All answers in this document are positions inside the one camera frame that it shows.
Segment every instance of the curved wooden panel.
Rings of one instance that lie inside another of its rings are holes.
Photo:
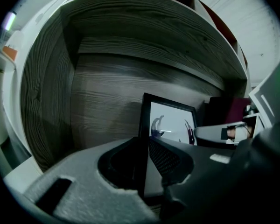
[[[202,65],[189,56],[184,56],[173,49],[151,42],[118,36],[85,37],[81,41],[78,52],[80,54],[111,53],[135,56],[160,62],[195,75],[215,87],[224,90],[224,82],[222,78],[208,67]]]
[[[81,37],[59,11],[35,40],[21,84],[21,117],[30,150],[42,171],[73,147],[70,90]]]
[[[174,0],[70,0],[62,6],[84,37],[118,36],[189,56],[223,79],[247,79],[226,39],[191,8]]]

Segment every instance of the white wall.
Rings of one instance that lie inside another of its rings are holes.
[[[280,123],[280,64],[251,94],[257,108],[260,105],[264,110],[265,122],[271,125]]]
[[[264,0],[201,0],[226,23],[246,56],[252,86],[280,61],[280,23]]]

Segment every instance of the framed picture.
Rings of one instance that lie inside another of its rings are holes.
[[[139,137],[162,137],[189,145],[197,145],[194,136],[195,128],[196,111],[194,107],[144,93]]]

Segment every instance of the dark gray surface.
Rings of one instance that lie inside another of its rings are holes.
[[[175,184],[169,187],[170,190],[181,190],[179,191],[181,196],[183,196],[183,193],[186,193],[186,190],[191,185],[191,182],[195,180],[196,176],[200,177],[208,173],[210,170],[218,171],[221,168],[224,168],[225,164],[211,160],[209,158],[210,156],[212,156],[213,154],[218,154],[231,157],[234,153],[234,150],[195,146],[181,142],[171,141],[165,138],[152,139],[156,141],[161,140],[163,142],[166,142],[169,145],[172,145],[173,147],[176,147],[186,152],[194,160],[194,169],[191,172],[191,174],[186,178],[187,182],[183,183],[182,185]],[[151,158],[148,157],[147,174],[145,180],[145,197],[159,196],[163,194],[163,191],[164,188],[162,186],[162,176],[158,172]]]
[[[58,178],[73,181],[53,216],[75,223],[151,223],[158,218],[135,190],[112,187],[99,174],[97,162],[106,151],[126,142],[119,140],[76,152],[48,170],[26,191],[36,202]]]
[[[210,159],[213,154],[232,157],[234,150],[219,149],[211,147],[202,147],[189,145],[185,143],[175,142],[164,138],[152,138],[153,140],[161,140],[173,147],[176,147],[191,156],[194,161],[194,169],[186,177],[183,182],[170,185],[165,188],[165,191],[171,195],[175,201],[181,203],[195,202],[195,200],[189,200],[185,194],[191,189],[192,184],[196,184],[197,180],[202,177],[207,177],[209,174],[215,175],[226,167],[226,164],[214,161]]]

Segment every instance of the black plastic part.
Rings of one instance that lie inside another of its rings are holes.
[[[280,222],[280,125],[239,143],[220,172],[195,179],[185,194],[187,208],[175,222],[211,220]]]
[[[223,128],[223,129],[221,130],[221,139],[222,139],[222,140],[228,140],[227,128]]]
[[[180,213],[186,208],[184,204],[179,201],[172,200],[171,195],[168,193],[168,190],[164,192],[164,201],[162,203],[161,211],[160,211],[160,219],[166,220],[169,219],[176,214]]]
[[[134,137],[104,153],[98,160],[98,170],[113,186],[138,190],[139,195],[143,196],[147,150],[148,146]]]
[[[156,138],[150,138],[150,157],[162,176],[163,187],[182,182],[193,170],[190,155]]]
[[[164,202],[164,195],[146,197],[143,201],[146,203],[147,206],[158,205]]]
[[[36,206],[44,212],[52,215],[57,204],[70,187],[72,181],[64,178],[58,178],[48,191],[38,200]]]

